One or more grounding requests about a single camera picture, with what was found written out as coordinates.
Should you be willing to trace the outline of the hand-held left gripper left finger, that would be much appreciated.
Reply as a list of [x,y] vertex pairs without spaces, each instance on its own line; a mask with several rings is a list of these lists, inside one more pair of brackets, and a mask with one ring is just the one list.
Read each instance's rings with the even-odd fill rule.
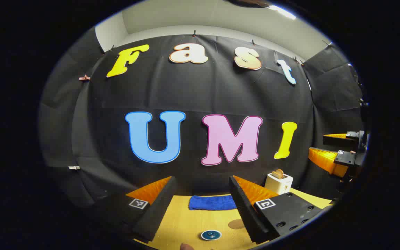
[[128,240],[152,241],[177,189],[166,177],[134,191],[116,193],[95,202],[92,215],[104,228]]

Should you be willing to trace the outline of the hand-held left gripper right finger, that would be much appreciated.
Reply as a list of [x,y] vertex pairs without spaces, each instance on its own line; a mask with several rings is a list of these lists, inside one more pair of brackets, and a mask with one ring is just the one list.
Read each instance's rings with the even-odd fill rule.
[[256,244],[295,232],[322,212],[297,194],[277,194],[235,175],[229,177],[229,191]]

